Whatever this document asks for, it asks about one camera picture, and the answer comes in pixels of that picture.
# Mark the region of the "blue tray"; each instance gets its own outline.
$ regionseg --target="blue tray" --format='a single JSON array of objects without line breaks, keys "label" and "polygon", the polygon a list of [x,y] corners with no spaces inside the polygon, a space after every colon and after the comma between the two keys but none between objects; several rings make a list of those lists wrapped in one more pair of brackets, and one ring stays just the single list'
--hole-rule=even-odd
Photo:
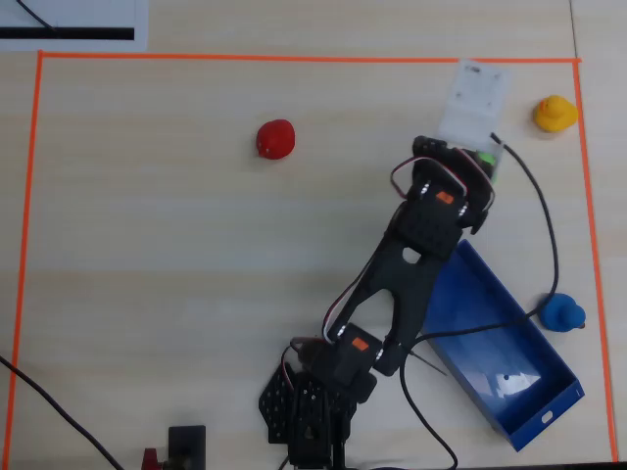
[{"label": "blue tray", "polygon": [[[436,281],[422,331],[453,331],[524,315],[465,240]],[[584,396],[536,325],[431,340],[431,346],[492,426],[521,450]]]}]

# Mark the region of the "orange tape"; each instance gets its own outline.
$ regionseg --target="orange tape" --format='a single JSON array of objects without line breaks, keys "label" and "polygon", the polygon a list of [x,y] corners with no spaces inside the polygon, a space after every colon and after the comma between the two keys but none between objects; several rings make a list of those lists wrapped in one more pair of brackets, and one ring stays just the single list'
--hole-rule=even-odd
[{"label": "orange tape", "polygon": [[[18,300],[16,306],[16,324],[13,333],[13,355],[11,363],[18,366],[20,356],[20,333],[22,331],[22,307],[24,305],[24,281],[26,277],[26,254],[28,252],[28,225],[30,221],[30,193],[32,188],[32,164],[35,157],[37,139],[37,117],[39,116],[39,95],[41,91],[41,71],[43,69],[43,53],[37,53],[37,70],[35,72],[35,89],[32,97],[32,114],[30,115],[30,140],[28,141],[28,162],[26,164],[26,188],[24,191],[24,215],[22,217],[22,246],[20,248],[20,274],[18,278]],[[11,372],[9,380],[9,402],[7,404],[7,423],[4,432],[4,450],[2,452],[2,470],[9,470],[9,450],[13,431],[13,414],[16,400],[16,374]]]},{"label": "orange tape", "polygon": [[[32,115],[30,118],[30,139],[28,145],[28,161],[26,167],[26,184],[24,194],[24,217],[22,221],[22,246],[20,252],[20,274],[18,284],[18,298],[16,306],[16,322],[13,340],[12,363],[18,365],[20,353],[20,335],[22,330],[22,315],[24,306],[24,282],[26,274],[26,256],[28,249],[28,226],[30,219],[30,197],[32,189],[32,172],[34,164],[35,143],[37,135],[37,119],[39,115],[39,97],[41,93],[41,75],[43,59],[153,59],[153,60],[188,60],[188,61],[251,61],[251,62],[302,62],[302,63],[339,63],[339,64],[454,64],[458,58],[434,57],[434,58],[376,58],[376,57],[304,57],[304,56],[266,56],[266,55],[224,55],[224,54],[123,54],[123,53],[80,53],[80,52],[43,52],[37,53],[37,69],[35,73],[35,86],[32,100]],[[590,169],[588,162],[588,147],[586,142],[586,129],[584,125],[583,104],[581,99],[581,84],[579,80],[579,58],[475,58],[478,62],[491,64],[572,64],[573,79],[577,109],[579,111],[579,138],[581,144],[584,182],[586,187],[586,202],[588,205],[588,220],[590,225],[590,238],[593,252],[593,264],[595,270],[595,282],[597,285],[597,302],[599,310],[599,323],[601,331],[601,345],[603,354],[603,379],[605,387],[605,404],[607,412],[607,430],[611,448],[611,458],[618,461],[618,446],[614,427],[614,414],[612,404],[611,375],[609,369],[609,354],[607,348],[607,331],[605,327],[605,314],[603,307],[603,285],[601,280],[601,268],[599,262],[599,248],[597,243],[597,230],[595,225],[595,212],[592,198],[592,185],[590,181]],[[7,421],[5,428],[4,450],[2,454],[2,470],[9,470],[9,457],[13,418],[16,397],[16,375],[11,374],[9,383],[9,400],[7,404]]]},{"label": "orange tape", "polygon": [[590,163],[588,161],[588,143],[586,140],[586,124],[584,122],[584,105],[581,98],[581,81],[579,79],[579,64],[573,63],[572,77],[575,82],[575,100],[579,111],[579,144],[581,146],[581,160],[584,169],[584,184],[586,186],[586,203],[588,205],[588,223],[590,225],[590,243],[592,245],[592,260],[595,268],[595,283],[597,284],[597,309],[599,311],[599,331],[601,333],[601,352],[603,360],[603,381],[605,387],[605,408],[607,412],[607,432],[609,433],[609,447],[611,459],[618,461],[618,443],[614,425],[614,406],[612,401],[611,373],[609,368],[609,350],[607,347],[607,328],[605,326],[605,307],[603,303],[603,283],[601,280],[601,263],[599,261],[599,244],[597,242],[597,226],[595,224],[595,206],[592,198],[592,183],[590,181]]},{"label": "orange tape", "polygon": [[[267,56],[241,54],[152,54],[152,53],[98,53],[98,52],[44,52],[44,57],[57,59],[153,59],[171,61],[250,61],[250,62],[306,62],[329,64],[455,64],[457,57],[310,57]],[[475,58],[490,64],[574,64],[578,58]]]}]

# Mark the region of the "light wood surface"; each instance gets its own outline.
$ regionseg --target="light wood surface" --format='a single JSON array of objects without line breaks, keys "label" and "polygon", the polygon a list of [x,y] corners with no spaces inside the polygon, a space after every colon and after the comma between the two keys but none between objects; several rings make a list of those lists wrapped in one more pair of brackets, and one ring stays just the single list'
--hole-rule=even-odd
[{"label": "light wood surface", "polygon": [[152,0],[155,52],[572,57],[568,2]]},{"label": "light wood surface", "polygon": [[[621,340],[625,322],[620,313],[624,266],[617,219],[623,212],[622,163],[616,153],[622,130],[619,124],[605,124],[608,116],[620,122],[616,117],[624,108],[619,93],[611,92],[620,90],[617,80],[621,71],[608,51],[618,57],[624,52],[620,19],[625,8],[619,1],[575,0],[574,10],[580,54],[585,59],[582,85],[614,403],[624,448],[626,432],[621,423],[627,421],[627,415],[620,404],[627,387],[620,375],[625,356]],[[484,0],[466,5],[352,0],[338,7],[330,2],[314,6],[283,0],[262,6],[244,1],[154,0],[150,35],[153,52],[455,57],[573,54],[565,1],[520,4]],[[32,54],[0,56],[0,136],[6,150],[0,163],[3,355],[10,355],[12,344],[34,65]],[[290,104],[287,95],[277,91],[284,77],[275,71],[264,72],[260,82],[260,90],[273,90],[273,98],[265,98],[257,91],[233,97],[228,90],[247,84],[257,90],[257,81],[252,77],[234,80],[228,70],[215,71],[209,65],[62,61],[49,69],[51,65],[46,64],[44,95],[46,100],[51,100],[53,93],[61,95],[42,103],[48,114],[42,116],[35,171],[33,203],[38,201],[38,206],[33,208],[38,211],[33,214],[24,305],[27,337],[21,366],[40,378],[127,468],[138,468],[142,447],[166,441],[167,424],[194,421],[208,425],[208,468],[275,468],[283,449],[264,442],[263,423],[251,398],[275,365],[282,341],[304,330],[317,331],[318,319],[329,301],[378,240],[396,204],[386,186],[388,165],[397,160],[396,155],[383,158],[382,149],[392,146],[390,150],[397,149],[404,156],[415,134],[433,131],[453,69],[427,74],[420,69],[418,76],[408,75],[413,78],[411,84],[398,81],[402,78],[398,69],[386,69],[380,81],[387,84],[392,80],[399,90],[382,92],[377,88],[365,98],[365,93],[360,93],[373,85],[360,73],[354,84],[364,80],[367,84],[348,87],[345,82],[353,73],[346,72],[341,79],[335,75],[332,80],[321,78],[316,89],[324,86],[323,93],[320,90],[314,98],[301,97]],[[552,181],[554,176],[568,181],[569,171],[581,179],[576,130],[547,142],[527,126],[527,111],[543,94],[574,96],[570,67],[516,70],[515,93],[510,95],[502,135],[541,173],[541,182]],[[430,88],[416,86],[425,82]],[[348,90],[337,103],[330,98],[318,102],[319,96],[342,84]],[[214,115],[213,108],[210,114],[205,106],[217,85],[227,91],[217,102],[220,114]],[[118,95],[123,99],[112,98]],[[233,109],[231,99],[237,100],[241,109]],[[296,163],[290,160],[265,168],[252,160],[241,135],[248,133],[252,138],[251,128],[282,111],[278,105],[300,110],[307,129],[304,137],[309,140],[302,149],[299,141],[302,153],[300,160],[293,159]],[[381,116],[375,110],[382,108],[385,113]],[[234,128],[224,128],[227,123]],[[208,132],[208,124],[220,132]],[[167,133],[157,135],[160,129]],[[362,138],[364,130],[367,135]],[[331,146],[336,152],[327,151]],[[139,152],[135,155],[129,149]],[[312,154],[313,164],[309,163]],[[242,160],[242,155],[250,158]],[[46,156],[53,158],[48,166],[42,161]],[[562,168],[555,165],[562,165],[566,158],[567,172],[560,176]],[[572,161],[579,172],[571,166]],[[339,165],[338,174],[333,165]],[[311,174],[305,181],[303,168]],[[543,273],[545,278],[536,275],[538,266],[544,269],[547,262],[547,238],[531,187],[514,164],[504,169],[498,205],[472,243],[523,305],[530,306],[526,302],[550,283],[548,272]],[[351,179],[356,174],[361,176],[359,184]],[[410,387],[432,424],[461,456],[462,464],[609,460],[583,185],[577,185],[573,194],[562,193],[564,188],[558,184],[552,189],[555,193],[548,194],[552,209],[557,205],[553,213],[560,217],[561,288],[574,290],[593,319],[589,329],[575,336],[548,336],[582,380],[587,396],[516,454],[487,427],[455,381],[416,364]],[[301,191],[305,196],[296,198]],[[60,199],[53,203],[52,195]],[[518,249],[513,249],[509,240],[523,227],[515,226],[507,214],[507,201],[524,210],[525,221],[529,217],[530,226]],[[167,208],[174,214],[165,215]],[[255,238],[246,233],[251,226],[259,227]],[[83,232],[74,233],[75,229]],[[542,256],[522,257],[520,253],[530,247],[540,250]],[[377,326],[376,307],[370,305],[364,313],[370,327]],[[240,350],[232,345],[242,340],[253,346]],[[222,351],[228,354],[218,359]],[[432,356],[429,349],[424,353]],[[3,384],[8,375],[0,374],[0,400],[6,402]],[[22,385],[18,394],[11,468],[107,468],[39,396]],[[387,401],[395,404],[391,416],[385,408]],[[248,407],[240,407],[242,402]],[[5,412],[0,406],[0,418]],[[222,417],[228,419],[218,425]],[[372,423],[380,423],[378,432],[365,432]],[[374,465],[394,457],[400,459],[395,464],[404,461],[412,467],[449,463],[410,414],[396,379],[381,381],[371,402],[358,413],[356,429],[363,431],[354,434],[349,444],[355,463]]]},{"label": "light wood surface", "polygon": [[[317,332],[379,240],[398,204],[388,173],[415,135],[435,131],[455,66],[45,67],[22,365],[130,468],[167,425],[190,422],[208,426],[209,468],[275,468],[284,448],[265,443],[259,392],[286,339]],[[560,289],[590,315],[583,331],[548,335],[586,397],[516,453],[452,378],[414,363],[410,387],[464,466],[607,460],[579,137],[543,140],[529,123],[538,95],[574,97],[572,70],[511,70],[499,131],[546,188]],[[279,117],[294,122],[298,148],[260,161],[254,133]],[[498,191],[472,243],[530,307],[551,283],[545,221],[511,161]],[[362,315],[381,329],[389,315],[377,313]],[[14,468],[106,468],[33,391],[19,384],[18,397]],[[354,422],[348,455],[362,468],[448,464],[396,379],[380,381]]]},{"label": "light wood surface", "polygon": [[[35,61],[31,54],[0,55],[0,341],[11,356],[22,239],[24,180]],[[0,371],[0,437],[4,442],[9,373]]]},{"label": "light wood surface", "polygon": [[624,243],[627,146],[624,113],[627,4],[576,0],[573,4],[588,129],[592,181],[607,316],[614,412],[621,459],[627,458],[627,317],[622,279],[627,272]]}]

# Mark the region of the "green component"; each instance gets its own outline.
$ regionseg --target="green component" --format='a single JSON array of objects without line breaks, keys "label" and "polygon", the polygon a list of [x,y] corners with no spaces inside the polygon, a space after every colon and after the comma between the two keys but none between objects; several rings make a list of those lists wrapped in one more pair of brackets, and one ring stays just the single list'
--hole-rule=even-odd
[{"label": "green component", "polygon": [[489,154],[487,152],[477,152],[477,155],[482,162],[485,162],[488,165],[494,166],[497,164],[497,159],[495,159],[494,155],[492,154]]}]

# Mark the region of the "robotic arm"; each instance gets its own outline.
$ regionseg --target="robotic arm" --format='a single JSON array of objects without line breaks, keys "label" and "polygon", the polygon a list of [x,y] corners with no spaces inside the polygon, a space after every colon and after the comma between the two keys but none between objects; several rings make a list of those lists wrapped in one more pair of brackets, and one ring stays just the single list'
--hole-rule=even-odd
[{"label": "robotic arm", "polygon": [[[494,165],[477,153],[423,136],[414,140],[412,152],[396,168],[413,163],[410,190],[400,192],[406,200],[337,317],[331,324],[325,319],[327,341],[304,341],[298,349],[303,371],[279,367],[260,398],[268,440],[287,444],[290,462],[299,468],[344,468],[350,419],[356,404],[367,401],[376,385],[371,369],[389,377],[401,366],[422,328],[440,269],[463,229],[476,233],[494,201]],[[407,261],[406,249],[419,259]],[[390,331],[380,340],[350,320],[361,303],[382,289],[391,292],[394,311]],[[284,392],[285,378],[294,384],[290,393]],[[279,396],[278,404],[272,401]]]}]

